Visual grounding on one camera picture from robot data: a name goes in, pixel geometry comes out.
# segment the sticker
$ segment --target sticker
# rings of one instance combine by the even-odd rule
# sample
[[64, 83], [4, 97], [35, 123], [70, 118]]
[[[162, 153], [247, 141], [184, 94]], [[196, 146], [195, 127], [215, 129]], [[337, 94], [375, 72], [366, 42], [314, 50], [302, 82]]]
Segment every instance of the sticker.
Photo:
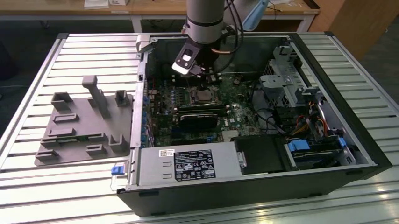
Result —
[[160, 157], [174, 156], [174, 153], [175, 153], [175, 149], [162, 149], [160, 150]]
[[191, 181], [216, 177], [212, 150], [175, 153], [175, 179]]
[[128, 14], [130, 11], [111, 11], [111, 13], [115, 13], [115, 14]]

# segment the white table leg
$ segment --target white table leg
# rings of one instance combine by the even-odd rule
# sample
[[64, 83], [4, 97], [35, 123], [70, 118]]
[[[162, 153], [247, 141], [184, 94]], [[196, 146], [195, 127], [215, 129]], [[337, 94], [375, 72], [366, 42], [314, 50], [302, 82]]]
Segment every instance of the white table leg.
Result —
[[315, 15], [305, 16], [305, 19], [302, 20], [298, 30], [297, 30], [298, 32], [303, 33], [303, 32], [309, 31], [313, 21], [314, 21], [314, 17], [315, 17]]
[[134, 32], [135, 33], [143, 33], [143, 28], [142, 28], [142, 15], [132, 15], [131, 20], [132, 20], [132, 25], [134, 25]]

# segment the power supply label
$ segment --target power supply label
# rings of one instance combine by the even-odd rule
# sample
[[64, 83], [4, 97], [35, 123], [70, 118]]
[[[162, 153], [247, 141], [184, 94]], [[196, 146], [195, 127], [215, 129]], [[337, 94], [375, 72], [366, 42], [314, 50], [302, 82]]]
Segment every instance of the power supply label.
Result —
[[179, 152], [175, 158], [176, 181], [191, 181], [216, 177], [212, 150]]

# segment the motherboard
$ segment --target motherboard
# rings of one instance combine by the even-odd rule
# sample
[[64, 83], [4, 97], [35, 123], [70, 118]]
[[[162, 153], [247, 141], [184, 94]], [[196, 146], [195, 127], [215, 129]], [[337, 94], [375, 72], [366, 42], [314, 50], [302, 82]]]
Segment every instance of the motherboard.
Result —
[[150, 80], [156, 147], [227, 142], [262, 133], [249, 101], [254, 81], [238, 75], [215, 75], [214, 79], [207, 86], [188, 78], [180, 78], [180, 83], [174, 78]]

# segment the black side panel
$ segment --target black side panel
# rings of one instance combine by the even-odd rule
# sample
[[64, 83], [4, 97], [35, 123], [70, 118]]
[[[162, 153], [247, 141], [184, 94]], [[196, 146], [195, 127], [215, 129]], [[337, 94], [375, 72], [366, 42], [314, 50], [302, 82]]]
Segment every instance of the black side panel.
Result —
[[341, 114], [346, 120], [346, 122], [349, 123], [351, 129], [354, 130], [354, 133], [357, 135], [357, 138], [359, 139], [359, 142], [362, 143], [371, 159], [374, 160], [374, 162], [377, 164], [379, 164], [381, 169], [379, 171], [385, 171], [386, 169], [389, 169], [393, 164], [389, 161], [386, 154], [383, 153], [381, 147], [378, 146], [375, 140], [373, 139], [365, 125], [362, 124], [354, 110], [351, 109], [347, 101], [345, 100], [342, 94], [339, 93], [331, 79], [329, 78], [323, 68], [321, 67], [321, 64], [318, 63], [310, 49], [307, 48], [303, 40], [301, 39], [301, 36], [294, 33], [290, 35], [295, 45], [301, 51], [301, 54], [305, 57], [305, 60], [307, 62], [307, 64], [310, 65], [310, 68], [313, 70], [313, 72], [315, 73], [322, 87], [325, 88], [333, 103], [337, 105], [337, 107], [339, 108]]
[[357, 170], [359, 172], [351, 169], [238, 182], [207, 184], [203, 181], [202, 185], [151, 189], [156, 193], [119, 191], [118, 196], [139, 216], [172, 214], [326, 195], [347, 183], [362, 179], [365, 173], [373, 172], [375, 168]]

